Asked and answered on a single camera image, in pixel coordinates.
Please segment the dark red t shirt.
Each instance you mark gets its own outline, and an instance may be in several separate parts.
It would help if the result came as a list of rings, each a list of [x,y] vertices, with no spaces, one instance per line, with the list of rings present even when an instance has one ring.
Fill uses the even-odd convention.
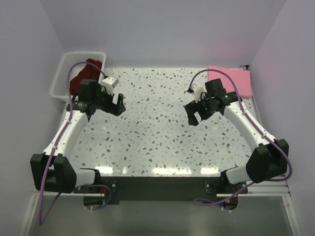
[[[95,80],[98,81],[100,71],[93,66],[86,64],[84,68],[69,82],[69,89],[71,95],[76,95],[80,91],[80,82],[82,80]]]

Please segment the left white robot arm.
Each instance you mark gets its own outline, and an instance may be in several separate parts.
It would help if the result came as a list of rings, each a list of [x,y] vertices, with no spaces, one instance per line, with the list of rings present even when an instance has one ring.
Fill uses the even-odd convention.
[[[115,116],[126,110],[123,94],[119,93],[117,102],[113,102],[114,88],[118,82],[115,77],[107,77],[100,83],[95,80],[80,82],[79,93],[71,98],[55,137],[41,154],[31,157],[31,171],[36,190],[71,193],[75,188],[85,186],[91,193],[96,193],[101,189],[99,171],[94,168],[75,170],[69,157],[80,133],[97,110]]]

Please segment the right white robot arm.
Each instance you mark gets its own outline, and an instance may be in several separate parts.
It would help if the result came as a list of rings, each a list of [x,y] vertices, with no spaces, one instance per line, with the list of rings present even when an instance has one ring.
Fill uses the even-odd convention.
[[[243,189],[248,181],[278,181],[279,176],[291,175],[287,141],[278,140],[267,132],[247,110],[238,93],[226,92],[220,79],[206,82],[204,88],[188,91],[194,95],[193,101],[184,106],[189,125],[199,124],[197,116],[207,120],[219,112],[243,135],[252,151],[245,165],[222,171],[218,180],[205,184],[206,190],[216,194],[234,193]]]

